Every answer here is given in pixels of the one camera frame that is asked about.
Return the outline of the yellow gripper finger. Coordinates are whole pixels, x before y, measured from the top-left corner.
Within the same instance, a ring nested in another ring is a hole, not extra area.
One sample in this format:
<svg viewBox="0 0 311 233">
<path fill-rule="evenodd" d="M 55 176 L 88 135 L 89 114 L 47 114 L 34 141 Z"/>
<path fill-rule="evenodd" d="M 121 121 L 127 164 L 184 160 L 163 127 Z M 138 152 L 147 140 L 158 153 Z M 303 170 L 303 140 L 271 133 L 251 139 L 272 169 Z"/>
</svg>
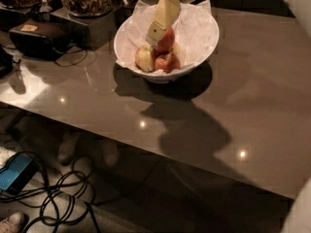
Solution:
<svg viewBox="0 0 311 233">
<path fill-rule="evenodd" d="M 159 0 L 147 31 L 146 41 L 155 47 L 166 31 L 175 23 L 180 11 L 181 3 L 179 0 Z"/>
</svg>

